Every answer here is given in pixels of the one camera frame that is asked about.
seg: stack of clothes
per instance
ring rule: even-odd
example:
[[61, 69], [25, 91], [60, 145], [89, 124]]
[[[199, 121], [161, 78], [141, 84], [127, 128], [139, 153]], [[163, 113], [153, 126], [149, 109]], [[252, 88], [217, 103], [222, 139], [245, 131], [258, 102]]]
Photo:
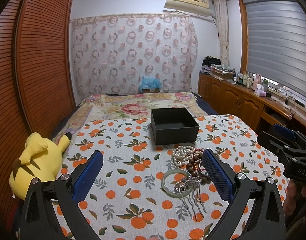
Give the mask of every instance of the stack of clothes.
[[210, 75], [211, 73], [210, 67], [212, 64], [220, 65], [221, 60], [219, 58], [214, 58], [210, 56], [205, 57], [202, 63], [202, 70], [200, 71], [200, 73]]
[[235, 76], [235, 69], [231, 69], [229, 66], [223, 65], [211, 65], [211, 76], [219, 80], [233, 79]]

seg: yellow plush toy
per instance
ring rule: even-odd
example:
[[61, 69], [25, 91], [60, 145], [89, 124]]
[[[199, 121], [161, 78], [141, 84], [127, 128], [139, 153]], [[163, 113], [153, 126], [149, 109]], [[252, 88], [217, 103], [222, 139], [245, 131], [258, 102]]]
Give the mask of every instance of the yellow plush toy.
[[42, 182], [55, 180], [62, 165], [62, 153], [71, 139], [72, 134], [66, 133], [56, 145], [38, 133], [32, 133], [26, 140], [25, 150], [13, 163], [9, 184], [15, 195], [25, 200], [30, 182], [35, 177]]

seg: circle pattern curtain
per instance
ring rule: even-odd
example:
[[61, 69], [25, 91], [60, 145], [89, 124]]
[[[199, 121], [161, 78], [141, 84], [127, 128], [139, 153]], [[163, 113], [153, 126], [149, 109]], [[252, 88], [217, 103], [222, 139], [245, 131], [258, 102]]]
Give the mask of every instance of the circle pattern curtain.
[[142, 77], [164, 92], [191, 91], [198, 41], [183, 14], [111, 15], [75, 19], [73, 68], [81, 100], [92, 94], [136, 94]]

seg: wooden desk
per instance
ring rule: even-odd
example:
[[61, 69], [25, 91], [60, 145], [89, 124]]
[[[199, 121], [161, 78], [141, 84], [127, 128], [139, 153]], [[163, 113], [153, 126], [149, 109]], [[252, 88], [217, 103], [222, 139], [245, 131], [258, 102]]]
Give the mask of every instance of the wooden desk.
[[[291, 113], [273, 99], [256, 96], [252, 89], [201, 73], [198, 92], [216, 112], [236, 115], [257, 132], [267, 130], [276, 123], [286, 125]], [[303, 113], [303, 117], [294, 114], [291, 128], [306, 135], [306, 114]]]

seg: wardrobe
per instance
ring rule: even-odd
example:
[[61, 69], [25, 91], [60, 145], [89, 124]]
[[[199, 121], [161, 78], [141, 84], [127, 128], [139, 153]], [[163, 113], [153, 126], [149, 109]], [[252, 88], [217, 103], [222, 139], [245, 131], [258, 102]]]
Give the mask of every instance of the wardrobe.
[[16, 208], [8, 185], [27, 137], [49, 137], [75, 106], [69, 71], [72, 0], [10, 0], [0, 14], [0, 221]]

